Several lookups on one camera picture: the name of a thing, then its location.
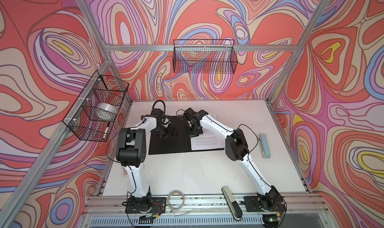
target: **wire basket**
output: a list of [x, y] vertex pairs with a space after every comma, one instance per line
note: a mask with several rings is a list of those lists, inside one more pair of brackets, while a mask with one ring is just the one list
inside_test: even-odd
[[173, 41], [175, 73], [235, 73], [233, 39], [177, 39]]
[[[107, 141], [129, 84], [117, 77], [99, 75], [92, 90], [70, 121], [63, 121], [79, 140]], [[107, 103], [116, 113], [98, 107]]]

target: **psychedelic wall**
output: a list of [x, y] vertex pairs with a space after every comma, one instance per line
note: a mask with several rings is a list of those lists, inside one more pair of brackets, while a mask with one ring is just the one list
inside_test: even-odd
[[384, 0], [332, 0], [273, 106], [340, 227], [384, 227]]
[[[75, 0], [0, 0], [0, 208], [102, 62]], [[69, 134], [12, 227], [73, 227], [105, 146]]]
[[[296, 44], [319, 0], [88, 0], [106, 43]], [[172, 52], [113, 52], [134, 100], [264, 99], [289, 54], [238, 52], [234, 74], [175, 74]]]

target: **yellow shape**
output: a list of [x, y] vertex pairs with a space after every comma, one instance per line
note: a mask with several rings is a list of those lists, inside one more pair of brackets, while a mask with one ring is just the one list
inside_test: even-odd
[[66, 47], [64, 44], [60, 43], [60, 42], [57, 42], [55, 40], [52, 41], [56, 46], [59, 46], [61, 49], [63, 49], [66, 53], [70, 54], [70, 55], [73, 55], [73, 52], [71, 51], [71, 49], [69, 49], [68, 47]]
[[292, 125], [295, 125], [296, 123], [298, 123], [298, 122], [300, 122], [300, 121], [304, 121], [304, 120], [301, 118], [300, 115], [295, 114], [295, 115], [293, 116], [293, 124], [292, 124]]
[[304, 149], [304, 147], [302, 145], [300, 145], [300, 149], [301, 149], [301, 152], [303, 153], [304, 160], [308, 161], [308, 155], [305, 152], [305, 149]]
[[326, 63], [332, 63], [333, 60], [335, 59], [335, 57], [334, 57], [334, 53], [335, 53], [335, 51], [336, 51], [337, 49], [339, 49], [340, 47], [341, 47], [341, 43], [340, 43], [340, 42], [335, 42], [335, 43], [333, 43], [332, 45], [330, 45], [329, 47], [325, 48], [325, 50], [320, 54], [320, 56], [321, 56], [322, 54], [326, 53], [329, 49], [332, 49], [332, 51], [331, 51], [331, 56], [330, 56], [328, 59], [324, 60], [324, 62], [326, 62]]
[[384, 163], [384, 154], [375, 153], [375, 152], [371, 152], [371, 151], [363, 151], [363, 152], [360, 152], [358, 154], [358, 163], [360, 164], [361, 168], [363, 168], [364, 170], [366, 170], [369, 173], [375, 174], [378, 177], [384, 178], [384, 169], [372, 169], [371, 167], [367, 166], [364, 163], [363, 157], [366, 155], [369, 155], [369, 156], [376, 158], [377, 162]]
[[276, 53], [278, 53], [278, 52], [269, 53], [268, 55], [263, 56], [263, 58], [268, 59], [270, 57], [273, 57]]

